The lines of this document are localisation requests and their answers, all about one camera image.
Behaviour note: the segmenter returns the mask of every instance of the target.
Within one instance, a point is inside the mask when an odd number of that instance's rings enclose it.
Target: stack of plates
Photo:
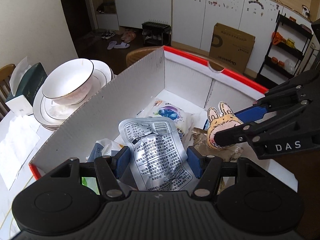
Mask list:
[[[106,63],[99,60],[91,61],[94,66],[92,87],[80,103],[71,106],[58,105],[46,98],[42,93],[42,86],[40,87],[33,102],[33,114],[45,128],[52,131],[57,130],[74,111],[114,78],[112,70]]]

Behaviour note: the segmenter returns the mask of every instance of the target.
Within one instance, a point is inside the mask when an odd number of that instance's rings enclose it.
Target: blue gripper pad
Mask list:
[[[265,107],[260,106],[251,106],[244,110],[235,113],[235,116],[238,117],[242,122],[254,122],[263,118],[264,114],[267,113]]]
[[[197,179],[200,179],[203,174],[204,168],[204,159],[203,157],[194,147],[189,146],[187,149],[187,162],[193,171],[194,175]]]
[[[103,146],[100,143],[95,143],[87,162],[89,162],[89,163],[93,162],[95,158],[101,157],[102,156],[102,153],[101,153],[102,149],[103,149]]]
[[[112,169],[116,179],[120,179],[127,168],[131,157],[131,151],[128,146],[122,147],[118,153],[112,157],[112,166],[115,169]]]

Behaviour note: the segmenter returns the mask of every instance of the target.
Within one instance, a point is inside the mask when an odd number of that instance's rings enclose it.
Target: green tissue box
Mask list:
[[[34,64],[23,75],[16,95],[13,96],[10,92],[5,102],[16,116],[33,114],[33,101],[46,78],[47,74],[41,63]]]

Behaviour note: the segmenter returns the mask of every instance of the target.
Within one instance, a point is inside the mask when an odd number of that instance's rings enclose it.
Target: barcode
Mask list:
[[[157,122],[154,124],[155,125],[155,130],[157,133],[169,133],[169,129],[167,126],[167,123],[165,122]]]

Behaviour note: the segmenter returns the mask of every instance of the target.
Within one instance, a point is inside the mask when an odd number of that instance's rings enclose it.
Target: white napkin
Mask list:
[[[5,139],[0,142],[0,174],[8,189],[40,139],[36,130],[32,117],[14,117]]]
[[[28,63],[28,57],[25,57],[19,64],[15,67],[11,74],[11,78],[9,80],[11,93],[13,96],[16,95],[19,83],[23,77],[23,75],[27,72],[27,70],[31,68],[31,65]]]

